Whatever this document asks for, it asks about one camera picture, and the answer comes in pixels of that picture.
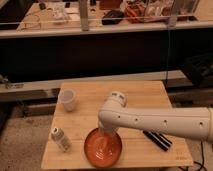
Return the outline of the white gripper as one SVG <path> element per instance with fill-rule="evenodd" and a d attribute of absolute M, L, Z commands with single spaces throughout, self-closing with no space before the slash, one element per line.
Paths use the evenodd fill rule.
<path fill-rule="evenodd" d="M 98 127 L 99 127 L 99 130 L 101 133 L 107 133 L 112 136 L 114 136 L 118 130 L 118 128 L 116 126 L 113 126 L 113 125 L 107 124 L 107 123 L 102 123 L 102 122 L 98 123 Z"/>

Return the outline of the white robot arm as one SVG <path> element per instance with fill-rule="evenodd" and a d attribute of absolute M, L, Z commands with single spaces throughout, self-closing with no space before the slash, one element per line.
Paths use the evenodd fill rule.
<path fill-rule="evenodd" d="M 125 95 L 112 91 L 98 113 L 99 128 L 114 133 L 132 128 L 213 144 L 213 108 L 128 108 Z"/>

